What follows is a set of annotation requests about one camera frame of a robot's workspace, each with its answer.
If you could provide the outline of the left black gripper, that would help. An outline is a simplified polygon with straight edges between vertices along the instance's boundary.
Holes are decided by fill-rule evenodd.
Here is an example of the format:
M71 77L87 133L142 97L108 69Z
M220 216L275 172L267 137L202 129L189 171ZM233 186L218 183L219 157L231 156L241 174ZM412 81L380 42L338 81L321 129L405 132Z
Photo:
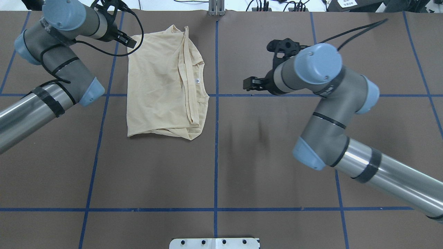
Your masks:
M116 15L112 14L99 14L99 40L100 41L116 41L123 44L126 47L134 48L137 44L133 38L129 37L126 33L118 31L115 24Z

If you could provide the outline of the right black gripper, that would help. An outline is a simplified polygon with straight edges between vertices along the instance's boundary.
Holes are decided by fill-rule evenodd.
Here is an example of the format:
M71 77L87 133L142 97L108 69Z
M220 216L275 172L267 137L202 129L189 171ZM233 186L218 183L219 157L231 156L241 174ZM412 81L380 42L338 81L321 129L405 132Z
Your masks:
M264 78L249 77L243 80L243 86L246 91L268 91L272 95L284 95L284 92L276 85L273 77L274 71L269 71Z

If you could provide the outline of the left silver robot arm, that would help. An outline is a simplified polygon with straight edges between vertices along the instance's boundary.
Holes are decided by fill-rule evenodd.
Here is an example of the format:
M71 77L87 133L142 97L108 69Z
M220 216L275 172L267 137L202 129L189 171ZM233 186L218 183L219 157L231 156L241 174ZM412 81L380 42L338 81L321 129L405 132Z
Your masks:
M68 109L88 106L105 94L99 80L71 50L80 36L117 41L135 52L141 42L115 24L117 11L135 15L122 0L44 0L42 17L15 40L15 51L33 65L42 66L53 79L35 87L1 112L0 151L4 153Z

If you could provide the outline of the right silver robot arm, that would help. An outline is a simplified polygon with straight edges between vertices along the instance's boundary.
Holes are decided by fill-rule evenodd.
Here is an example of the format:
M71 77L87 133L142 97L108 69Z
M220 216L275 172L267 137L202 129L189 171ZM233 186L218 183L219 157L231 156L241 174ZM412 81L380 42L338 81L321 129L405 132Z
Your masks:
M309 90L320 98L292 150L299 162L314 170L330 166L442 223L441 181L351 138L346 131L357 115L377 104L376 84L345 66L331 44L303 46L290 39L273 40L267 50L274 53L272 69L264 77L246 78L245 91L283 96Z

